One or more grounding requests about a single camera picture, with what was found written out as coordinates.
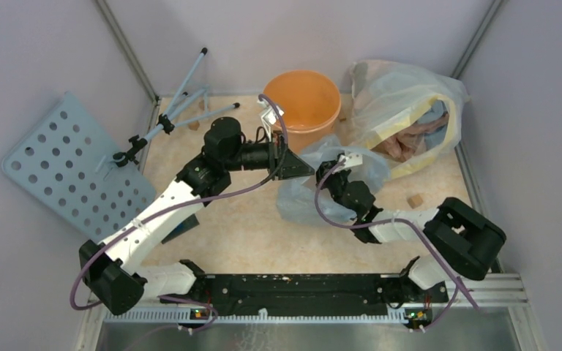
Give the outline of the light blue plastic trash bag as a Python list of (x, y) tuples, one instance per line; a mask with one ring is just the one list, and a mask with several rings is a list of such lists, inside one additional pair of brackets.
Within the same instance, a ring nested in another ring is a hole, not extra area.
[[(362, 157), (362, 163), (348, 169), (349, 181), (363, 181), (374, 195), (385, 181), (391, 178), (386, 159), (380, 154), (358, 146), (343, 146), (336, 135), (327, 135), (304, 148), (299, 156), (309, 166), (318, 169), (324, 162), (336, 164), (340, 154), (355, 153)], [(294, 178), (282, 181), (277, 196), (277, 210), (289, 222), (306, 225), (324, 225), (315, 208), (316, 177)], [(351, 209), (334, 202), (330, 192), (323, 189), (318, 198), (322, 212), (337, 223), (356, 219)]]

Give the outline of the large translucent white trash bag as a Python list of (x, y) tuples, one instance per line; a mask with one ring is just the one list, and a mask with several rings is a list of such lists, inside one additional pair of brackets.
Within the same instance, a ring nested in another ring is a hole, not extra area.
[(369, 59), (350, 69), (352, 108), (348, 143), (372, 150), (415, 122), (431, 122), (449, 114), (449, 122), (424, 139), (427, 150), (406, 162), (388, 162), (391, 178), (409, 176), (453, 151), (462, 139), (462, 112), (468, 101), (463, 83), (423, 67)]

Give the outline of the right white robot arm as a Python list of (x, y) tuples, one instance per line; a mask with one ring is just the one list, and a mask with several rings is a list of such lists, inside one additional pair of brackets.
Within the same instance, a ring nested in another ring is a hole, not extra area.
[[(350, 181), (347, 159), (322, 163), (316, 172), (315, 209), (324, 222), (350, 230), (365, 244), (421, 241), (427, 256), (411, 260), (400, 273), (400, 292), (409, 301), (420, 301), (435, 285), (451, 279), (469, 296), (462, 279), (481, 281), (506, 243), (496, 224), (456, 197), (446, 198), (430, 211), (388, 214), (375, 205), (375, 196), (363, 181)], [(332, 200), (354, 212), (353, 224), (329, 219), (321, 208), (322, 190)]]

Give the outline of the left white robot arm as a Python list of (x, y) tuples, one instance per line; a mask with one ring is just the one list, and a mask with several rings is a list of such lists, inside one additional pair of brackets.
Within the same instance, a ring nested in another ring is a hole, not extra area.
[(142, 268), (141, 263), (186, 219), (212, 201), (229, 198), (226, 189), (231, 185), (231, 172), (243, 170), (267, 170), (266, 181), (315, 173), (288, 148), (281, 132), (274, 132), (266, 143), (254, 143), (244, 140), (237, 119), (218, 118), (205, 133), (199, 155), (151, 205), (100, 243), (82, 245), (82, 274), (77, 281), (84, 282), (114, 315), (158, 295), (176, 294), (188, 302), (199, 301), (206, 284), (197, 277), (194, 265)]

